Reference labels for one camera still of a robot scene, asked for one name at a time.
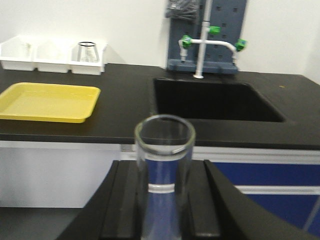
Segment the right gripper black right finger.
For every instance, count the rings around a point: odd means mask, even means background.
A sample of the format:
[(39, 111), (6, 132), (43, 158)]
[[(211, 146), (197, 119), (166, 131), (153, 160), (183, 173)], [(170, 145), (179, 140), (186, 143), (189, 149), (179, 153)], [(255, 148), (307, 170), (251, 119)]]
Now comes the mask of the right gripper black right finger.
[(316, 240), (241, 193), (210, 161), (193, 160), (188, 179), (190, 240)]

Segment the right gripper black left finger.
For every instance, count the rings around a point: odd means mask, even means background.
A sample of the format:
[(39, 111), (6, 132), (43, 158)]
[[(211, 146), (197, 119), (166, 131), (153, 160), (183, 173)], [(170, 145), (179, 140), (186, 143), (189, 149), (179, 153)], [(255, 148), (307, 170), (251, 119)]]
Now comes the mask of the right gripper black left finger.
[(138, 169), (134, 160), (115, 160), (75, 219), (59, 240), (138, 240)]

